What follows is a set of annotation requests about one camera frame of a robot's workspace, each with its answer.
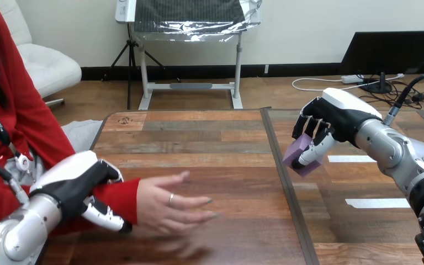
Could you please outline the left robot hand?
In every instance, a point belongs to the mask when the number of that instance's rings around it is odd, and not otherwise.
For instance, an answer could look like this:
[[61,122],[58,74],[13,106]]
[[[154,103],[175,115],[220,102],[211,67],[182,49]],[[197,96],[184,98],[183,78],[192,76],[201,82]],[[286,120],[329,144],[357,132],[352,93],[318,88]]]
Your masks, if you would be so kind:
[[61,220],[78,216],[108,230],[127,233],[132,224],[93,194],[101,184],[122,183],[122,173],[93,151],[69,156],[46,171],[30,187],[30,196],[48,195],[56,202]]

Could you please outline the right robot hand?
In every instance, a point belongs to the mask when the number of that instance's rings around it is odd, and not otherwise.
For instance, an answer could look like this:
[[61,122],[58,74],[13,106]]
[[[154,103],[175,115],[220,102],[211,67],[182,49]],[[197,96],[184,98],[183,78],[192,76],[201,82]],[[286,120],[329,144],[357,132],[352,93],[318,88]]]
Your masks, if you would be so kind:
[[382,115],[356,96],[336,88],[326,88],[322,96],[302,107],[292,138],[296,150],[287,157],[287,165],[301,176],[314,170],[321,159],[339,142],[353,146],[356,134],[367,120],[382,120]]

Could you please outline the person's hand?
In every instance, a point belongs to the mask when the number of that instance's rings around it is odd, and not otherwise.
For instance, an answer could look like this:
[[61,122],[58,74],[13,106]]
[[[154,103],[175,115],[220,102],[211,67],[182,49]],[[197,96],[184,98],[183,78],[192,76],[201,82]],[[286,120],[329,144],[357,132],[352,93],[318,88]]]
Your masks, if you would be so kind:
[[137,225],[166,235],[184,235],[218,217],[202,210],[211,203],[209,197],[184,197],[172,187],[190,180],[190,172],[142,179],[137,189]]

